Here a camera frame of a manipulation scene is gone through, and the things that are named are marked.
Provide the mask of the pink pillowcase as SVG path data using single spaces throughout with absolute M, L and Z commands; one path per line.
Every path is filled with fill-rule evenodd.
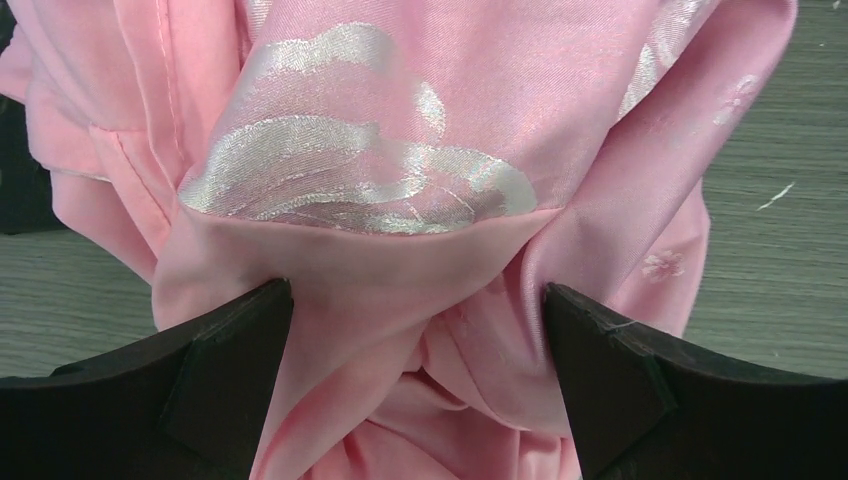
M 576 479 L 547 283 L 680 335 L 794 1 L 13 1 L 53 208 L 165 330 L 273 278 L 253 479 Z

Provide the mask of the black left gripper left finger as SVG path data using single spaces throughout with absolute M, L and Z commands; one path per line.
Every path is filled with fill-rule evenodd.
M 44 377 L 1 381 L 5 479 L 246 479 L 291 324 L 268 282 Z

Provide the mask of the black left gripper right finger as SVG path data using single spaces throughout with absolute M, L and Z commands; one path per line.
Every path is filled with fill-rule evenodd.
M 847 384 L 728 357 L 563 285 L 543 321 L 586 479 L 843 479 Z

